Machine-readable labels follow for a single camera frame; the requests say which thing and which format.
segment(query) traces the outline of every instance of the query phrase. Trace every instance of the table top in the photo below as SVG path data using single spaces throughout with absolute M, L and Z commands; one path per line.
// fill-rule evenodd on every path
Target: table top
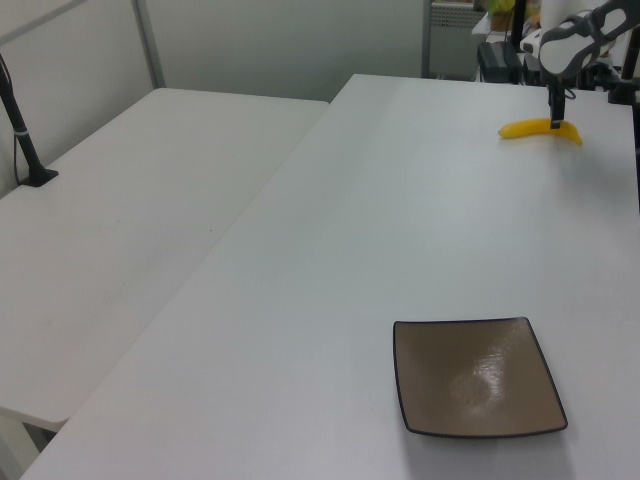
M 24 479 L 633 478 L 631 111 L 577 95 L 501 141 L 543 89 L 355 76 Z M 409 433 L 393 323 L 520 315 L 568 429 Z
M 57 430 L 327 107 L 157 90 L 0 201 L 0 414 Z

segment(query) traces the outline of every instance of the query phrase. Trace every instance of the yellow object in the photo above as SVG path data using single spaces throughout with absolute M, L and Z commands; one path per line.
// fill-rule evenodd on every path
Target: yellow object
M 582 145 L 582 138 L 578 129 L 572 123 L 563 121 L 560 128 L 552 129 L 551 120 L 548 118 L 534 118 L 522 122 L 510 123 L 504 126 L 499 132 L 502 138 L 521 138 L 529 135 L 556 135 L 558 137 L 573 140 L 578 145 Z

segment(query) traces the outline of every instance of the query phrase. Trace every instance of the brown square plate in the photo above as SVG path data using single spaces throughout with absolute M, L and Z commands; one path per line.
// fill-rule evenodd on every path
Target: brown square plate
M 393 356 L 410 432 L 505 438 L 567 428 L 527 318 L 396 322 Z

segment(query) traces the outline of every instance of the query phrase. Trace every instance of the cable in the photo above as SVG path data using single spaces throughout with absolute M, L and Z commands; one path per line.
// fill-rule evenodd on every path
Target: cable
M 2 58 L 2 54 L 0 53 L 0 66 L 2 66 L 2 73 L 4 73 L 5 78 L 9 82 L 9 89 L 13 92 L 13 81 L 11 80 L 11 74 L 9 73 L 9 69 L 7 68 L 7 64 L 4 63 L 4 58 Z
M 16 179 L 16 184 L 22 185 L 18 178 L 18 137 L 15 134 L 13 135 L 13 176 Z
M 509 33 L 509 22 L 513 17 L 513 11 L 515 9 L 516 7 L 512 7 L 511 10 L 509 10 L 509 16 L 507 17 L 507 25 L 504 27 L 504 43 L 507 43 L 507 34 Z
M 4 58 L 2 57 L 1 53 L 0 67 L 2 67 L 2 73 L 9 83 L 9 91 L 13 93 L 13 80 L 11 79 L 11 74 L 9 73 L 9 69 L 7 68 L 7 64 L 4 63 Z M 15 133 L 13 134 L 13 176 L 16 179 L 16 184 L 21 185 L 20 179 L 18 178 L 18 137 Z

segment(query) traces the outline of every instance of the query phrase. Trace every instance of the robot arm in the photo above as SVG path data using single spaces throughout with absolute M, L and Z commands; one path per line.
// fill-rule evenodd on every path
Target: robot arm
M 560 128 L 564 120 L 563 80 L 574 78 L 610 43 L 638 25 L 639 0 L 609 0 L 592 11 L 570 16 L 542 36 L 539 57 L 543 81 L 549 88 L 552 128 Z

